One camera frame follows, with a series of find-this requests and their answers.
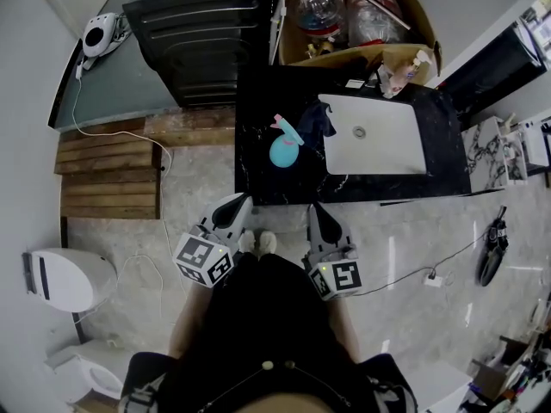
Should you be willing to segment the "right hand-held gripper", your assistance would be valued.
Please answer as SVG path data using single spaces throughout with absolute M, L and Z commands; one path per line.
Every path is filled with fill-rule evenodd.
M 306 273 L 320 298 L 329 301 L 358 293 L 362 280 L 350 228 L 319 202 L 308 207 L 308 240 L 311 250 L 322 250 L 323 243 L 337 248 L 346 246 L 330 253 L 312 252 L 303 258 Z

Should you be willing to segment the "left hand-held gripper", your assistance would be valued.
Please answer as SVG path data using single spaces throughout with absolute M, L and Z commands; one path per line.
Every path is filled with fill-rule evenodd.
M 208 205 L 201 221 L 184 232 L 173 262 L 187 279 L 204 287 L 215 287 L 234 266 L 238 241 L 252 209 L 245 193 L 228 195 Z

